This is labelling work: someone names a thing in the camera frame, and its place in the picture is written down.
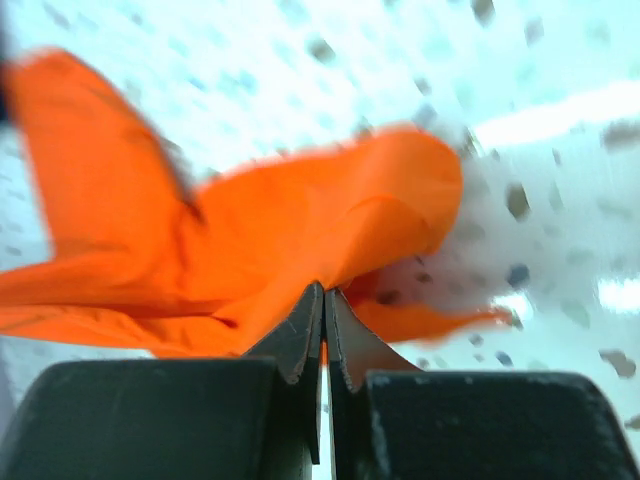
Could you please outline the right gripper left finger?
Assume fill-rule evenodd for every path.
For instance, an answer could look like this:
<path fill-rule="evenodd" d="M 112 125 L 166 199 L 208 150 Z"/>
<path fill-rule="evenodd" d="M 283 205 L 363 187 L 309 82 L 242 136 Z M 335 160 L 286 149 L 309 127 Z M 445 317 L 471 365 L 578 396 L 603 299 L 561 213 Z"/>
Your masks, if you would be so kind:
<path fill-rule="evenodd" d="M 60 363 L 1 444 L 5 479 L 308 479 L 319 462 L 324 292 L 244 356 Z"/>

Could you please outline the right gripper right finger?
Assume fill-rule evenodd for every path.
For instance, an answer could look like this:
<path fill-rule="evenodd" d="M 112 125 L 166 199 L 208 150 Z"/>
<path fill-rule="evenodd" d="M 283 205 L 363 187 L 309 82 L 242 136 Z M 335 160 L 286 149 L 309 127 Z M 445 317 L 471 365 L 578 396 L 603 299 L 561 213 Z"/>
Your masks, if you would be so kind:
<path fill-rule="evenodd" d="M 567 372 L 423 371 L 324 300 L 337 479 L 635 479 L 612 406 Z"/>

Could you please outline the orange t shirt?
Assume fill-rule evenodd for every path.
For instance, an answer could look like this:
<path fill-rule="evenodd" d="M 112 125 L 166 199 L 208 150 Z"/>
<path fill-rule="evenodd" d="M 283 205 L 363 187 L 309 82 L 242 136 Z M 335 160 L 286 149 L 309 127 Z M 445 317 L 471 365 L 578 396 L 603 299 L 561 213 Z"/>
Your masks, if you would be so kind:
<path fill-rule="evenodd" d="M 12 63 L 4 86 L 54 252 L 2 274 L 5 335 L 237 356 L 312 283 L 341 288 L 388 342 L 510 319 L 396 305 L 375 291 L 384 267 L 435 252 L 460 207 L 458 157 L 416 127 L 267 160 L 188 192 L 159 136 L 74 55 Z"/>

